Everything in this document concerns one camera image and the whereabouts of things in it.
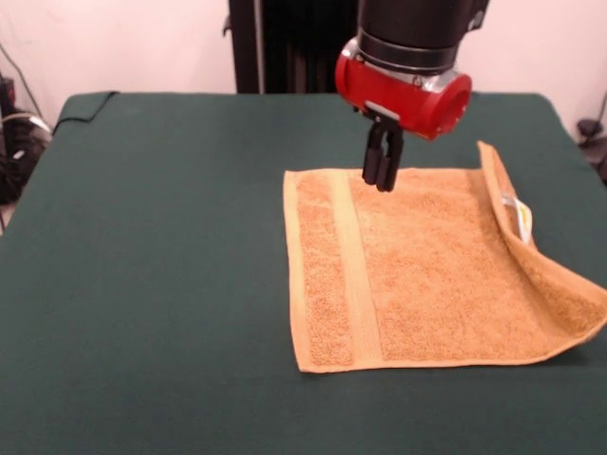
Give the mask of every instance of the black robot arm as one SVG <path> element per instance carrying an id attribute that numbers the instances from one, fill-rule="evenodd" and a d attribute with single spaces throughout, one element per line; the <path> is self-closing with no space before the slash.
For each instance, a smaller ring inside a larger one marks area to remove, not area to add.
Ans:
<path id="1" fill-rule="evenodd" d="M 360 0 L 359 49 L 377 66 L 419 75 L 451 69 L 489 0 Z"/>

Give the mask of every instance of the table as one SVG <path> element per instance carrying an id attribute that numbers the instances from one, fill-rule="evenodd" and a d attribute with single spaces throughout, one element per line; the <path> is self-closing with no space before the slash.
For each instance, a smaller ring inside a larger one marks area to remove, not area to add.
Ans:
<path id="1" fill-rule="evenodd" d="M 0 239 L 0 453 L 607 453 L 607 333 L 541 365 L 299 373 L 284 170 L 359 167 L 334 96 L 92 94 Z M 607 286 L 607 191 L 535 95 L 473 96 L 403 164 L 496 146 L 538 248 Z"/>

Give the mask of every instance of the black cable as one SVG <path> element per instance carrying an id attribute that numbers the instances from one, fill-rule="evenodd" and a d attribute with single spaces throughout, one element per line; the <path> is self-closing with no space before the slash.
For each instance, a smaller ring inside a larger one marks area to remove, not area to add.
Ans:
<path id="1" fill-rule="evenodd" d="M 607 91 L 605 92 L 605 95 L 603 96 L 603 103 L 600 106 L 600 111 L 598 111 L 597 124 L 595 125 L 595 130 L 591 134 L 591 137 L 595 136 L 598 133 L 598 128 L 600 128 L 600 126 L 599 126 L 600 121 L 603 118 L 603 116 L 605 115 L 606 107 L 607 107 Z"/>
<path id="2" fill-rule="evenodd" d="M 2 45 L 2 43 L 0 43 L 0 52 L 2 52 L 4 54 L 4 56 L 9 61 L 9 63 L 12 65 L 12 67 L 15 68 L 15 71 L 17 71 L 17 74 L 19 75 L 19 79 L 21 79 L 23 86 L 26 88 L 26 92 L 28 92 L 28 96 L 34 105 L 34 108 L 36 109 L 36 113 L 38 114 L 38 117 L 42 118 L 42 111 L 40 110 L 40 107 L 38 106 L 36 99 L 32 95 L 31 90 L 29 90 L 29 85 L 28 85 L 28 82 L 26 81 L 26 77 L 23 75 L 23 72 L 21 71 L 21 68 L 19 67 L 19 65 L 17 65 L 15 63 L 15 61 L 10 57 L 7 50 L 4 49 L 4 46 Z"/>

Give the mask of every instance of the black metal frame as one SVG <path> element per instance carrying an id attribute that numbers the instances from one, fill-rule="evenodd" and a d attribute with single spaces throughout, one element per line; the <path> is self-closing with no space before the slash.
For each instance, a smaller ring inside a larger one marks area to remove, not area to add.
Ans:
<path id="1" fill-rule="evenodd" d="M 230 24 L 236 89 L 259 93 L 254 1 L 230 0 Z"/>

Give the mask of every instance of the green tablecloth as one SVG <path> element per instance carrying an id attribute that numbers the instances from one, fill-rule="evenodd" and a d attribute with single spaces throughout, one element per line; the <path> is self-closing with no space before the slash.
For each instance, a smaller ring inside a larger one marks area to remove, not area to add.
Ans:
<path id="1" fill-rule="evenodd" d="M 81 96 L 0 239 L 0 453 L 607 453 L 607 334 L 542 365 L 307 375 L 283 171 L 359 167 L 337 97 Z M 607 286 L 607 191 L 537 96 L 475 95 L 404 165 L 495 145 L 539 249 Z"/>

